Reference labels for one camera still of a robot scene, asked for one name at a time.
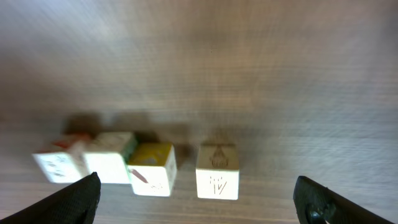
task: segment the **cube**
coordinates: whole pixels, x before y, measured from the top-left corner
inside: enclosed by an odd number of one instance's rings
[[[97,172],[101,183],[130,184],[126,162],[137,146],[133,133],[101,133],[87,147],[83,157],[90,172]]]
[[[172,144],[140,144],[127,167],[135,194],[161,197],[171,195],[177,176],[177,164]]]
[[[33,157],[50,182],[73,183],[89,174],[82,152],[90,140],[88,134],[67,135],[33,153]]]
[[[202,145],[196,173],[199,198],[238,199],[239,161],[234,146]]]

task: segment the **wood grain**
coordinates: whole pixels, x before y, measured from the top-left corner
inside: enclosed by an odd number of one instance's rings
[[[396,1],[0,1],[0,218],[61,189],[31,152],[78,129],[177,149],[170,198],[103,185],[96,223],[297,223],[298,175],[398,222]],[[201,142],[239,200],[200,200]]]

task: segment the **small box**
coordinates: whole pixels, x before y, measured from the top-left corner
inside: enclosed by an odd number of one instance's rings
[[[202,145],[196,173],[199,198],[238,199],[239,161],[234,146]]]
[[[33,154],[45,176],[53,183],[73,183],[89,173],[82,152],[91,140],[87,134],[71,134]]]
[[[130,184],[126,162],[136,146],[133,133],[101,133],[84,153],[87,168],[104,184]]]
[[[177,176],[177,164],[172,144],[140,144],[127,167],[135,194],[170,196]]]

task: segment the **block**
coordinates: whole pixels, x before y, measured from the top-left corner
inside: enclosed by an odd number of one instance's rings
[[[140,144],[127,164],[135,194],[168,197],[177,176],[172,144]]]
[[[91,138],[87,134],[71,134],[33,154],[44,175],[53,183],[73,183],[89,172],[82,152]]]
[[[97,172],[101,183],[130,184],[126,162],[137,146],[133,133],[101,133],[83,154],[90,172]]]
[[[199,198],[238,199],[239,161],[234,146],[202,145],[196,174]]]

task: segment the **wooden block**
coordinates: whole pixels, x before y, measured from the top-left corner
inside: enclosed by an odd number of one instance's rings
[[[202,145],[196,173],[199,198],[238,199],[239,162],[234,146]]]
[[[136,146],[133,133],[101,133],[84,153],[87,168],[98,173],[101,183],[130,184],[126,162]]]
[[[73,183],[89,174],[82,152],[90,139],[87,134],[67,135],[33,157],[50,182]]]
[[[140,144],[127,164],[135,194],[168,197],[177,176],[172,144]]]

